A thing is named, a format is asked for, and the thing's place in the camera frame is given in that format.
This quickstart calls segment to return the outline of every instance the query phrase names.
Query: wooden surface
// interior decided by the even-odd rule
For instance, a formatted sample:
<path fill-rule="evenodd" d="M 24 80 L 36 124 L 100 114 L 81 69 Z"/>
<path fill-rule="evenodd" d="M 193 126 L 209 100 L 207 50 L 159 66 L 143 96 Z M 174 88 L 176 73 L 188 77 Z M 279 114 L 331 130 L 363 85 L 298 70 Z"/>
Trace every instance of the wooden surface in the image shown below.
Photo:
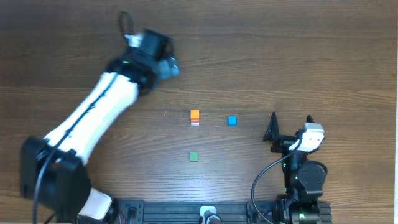
<path fill-rule="evenodd" d="M 29 222 L 19 197 L 19 148 L 60 124 L 124 44 L 120 10 L 136 29 L 175 39 L 181 76 L 142 97 L 110 127 L 88 170 L 115 197 L 247 201 L 257 174 L 280 157 L 262 142 L 272 111 L 282 134 L 306 115 L 326 141 L 322 200 L 335 223 L 392 223 L 397 2 L 1 1 L 0 222 Z M 190 109 L 201 110 L 200 127 Z M 238 126 L 226 125 L 228 115 Z M 188 153 L 199 152 L 199 162 Z M 283 193 L 280 167 L 257 198 Z M 49 211 L 40 208 L 40 217 Z"/>

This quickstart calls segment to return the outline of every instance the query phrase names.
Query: small block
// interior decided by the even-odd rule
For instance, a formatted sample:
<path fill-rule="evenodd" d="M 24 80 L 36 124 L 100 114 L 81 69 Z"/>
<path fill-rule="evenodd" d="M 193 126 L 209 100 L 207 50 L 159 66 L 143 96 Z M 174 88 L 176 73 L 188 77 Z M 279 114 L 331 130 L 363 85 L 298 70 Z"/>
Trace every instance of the small block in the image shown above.
<path fill-rule="evenodd" d="M 228 116 L 228 126 L 236 126 L 238 118 L 236 116 Z"/>
<path fill-rule="evenodd" d="M 190 161 L 190 162 L 198 162 L 198 161 L 199 161 L 199 153 L 197 153 L 197 152 L 190 152 L 190 153 L 189 153 L 189 161 Z"/>
<path fill-rule="evenodd" d="M 200 119 L 199 110 L 191 110 L 191 119 Z"/>

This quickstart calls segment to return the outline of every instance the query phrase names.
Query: blue cube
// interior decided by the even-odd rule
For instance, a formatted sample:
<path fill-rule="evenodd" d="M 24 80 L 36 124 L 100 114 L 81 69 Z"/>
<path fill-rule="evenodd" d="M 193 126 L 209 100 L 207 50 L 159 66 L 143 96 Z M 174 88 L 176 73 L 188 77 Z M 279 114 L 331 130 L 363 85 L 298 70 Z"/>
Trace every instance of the blue cube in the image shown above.
<path fill-rule="evenodd" d="M 228 126 L 236 126 L 238 119 L 236 116 L 228 116 Z"/>

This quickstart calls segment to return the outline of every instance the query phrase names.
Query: wood grain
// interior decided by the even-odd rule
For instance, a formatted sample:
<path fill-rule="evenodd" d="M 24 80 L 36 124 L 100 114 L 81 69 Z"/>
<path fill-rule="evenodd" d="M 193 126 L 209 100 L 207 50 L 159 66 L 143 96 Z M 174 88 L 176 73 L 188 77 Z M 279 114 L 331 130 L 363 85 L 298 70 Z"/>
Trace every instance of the wood grain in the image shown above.
<path fill-rule="evenodd" d="M 124 48 L 116 16 L 175 39 L 182 74 L 127 109 L 96 147 L 93 185 L 151 201 L 247 201 L 279 155 L 262 142 L 272 111 L 283 134 L 313 116 L 329 168 L 334 223 L 392 223 L 397 77 L 393 0 L 0 2 L 0 222 L 29 222 L 19 148 L 60 124 Z M 201 110 L 191 127 L 189 110 Z M 226 125 L 238 116 L 238 127 Z M 199 152 L 200 161 L 188 161 Z M 279 168 L 258 198 L 283 193 Z M 43 220 L 50 211 L 40 208 Z"/>

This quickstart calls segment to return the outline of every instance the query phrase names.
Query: orange cube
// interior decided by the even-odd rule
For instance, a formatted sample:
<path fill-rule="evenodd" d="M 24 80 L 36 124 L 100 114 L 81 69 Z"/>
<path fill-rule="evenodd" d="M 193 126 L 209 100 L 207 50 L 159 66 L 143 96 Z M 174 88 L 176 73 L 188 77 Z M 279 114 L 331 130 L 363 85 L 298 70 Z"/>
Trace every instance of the orange cube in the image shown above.
<path fill-rule="evenodd" d="M 199 110 L 191 110 L 191 120 L 199 120 L 200 119 L 200 112 Z"/>

